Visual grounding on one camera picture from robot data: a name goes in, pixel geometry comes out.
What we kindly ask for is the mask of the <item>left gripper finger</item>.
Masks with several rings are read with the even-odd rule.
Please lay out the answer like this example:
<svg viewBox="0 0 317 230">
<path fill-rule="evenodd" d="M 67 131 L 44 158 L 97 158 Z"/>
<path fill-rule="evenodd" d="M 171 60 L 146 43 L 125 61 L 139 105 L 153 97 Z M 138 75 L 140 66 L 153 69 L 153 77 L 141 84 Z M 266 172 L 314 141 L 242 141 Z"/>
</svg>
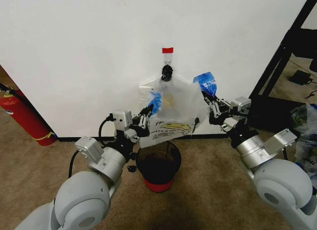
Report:
<svg viewBox="0 0 317 230">
<path fill-rule="evenodd" d="M 142 116 L 145 118 L 150 118 L 153 114 L 154 105 L 150 104 L 143 108 L 137 115 L 134 116 L 134 119 L 140 119 Z"/>
<path fill-rule="evenodd" d="M 152 112 L 148 111 L 145 114 L 139 114 L 138 117 L 140 118 L 138 126 L 141 128 L 146 128 L 149 123 L 149 118 L 151 117 Z"/>
</svg>

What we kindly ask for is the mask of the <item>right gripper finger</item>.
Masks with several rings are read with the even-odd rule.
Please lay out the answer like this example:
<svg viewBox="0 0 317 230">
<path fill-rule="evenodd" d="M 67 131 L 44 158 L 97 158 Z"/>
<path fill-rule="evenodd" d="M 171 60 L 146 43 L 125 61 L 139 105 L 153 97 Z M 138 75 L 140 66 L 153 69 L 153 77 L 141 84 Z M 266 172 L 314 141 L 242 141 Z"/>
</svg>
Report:
<svg viewBox="0 0 317 230">
<path fill-rule="evenodd" d="M 202 95 L 204 97 L 204 101 L 208 105 L 209 109 L 209 117 L 218 118 L 218 112 L 215 107 L 216 98 L 212 95 L 209 95 L 207 92 L 202 91 Z"/>
<path fill-rule="evenodd" d="M 215 107 L 218 112 L 218 114 L 224 114 L 229 112 L 230 104 L 225 99 L 220 99 L 216 97 Z"/>
</svg>

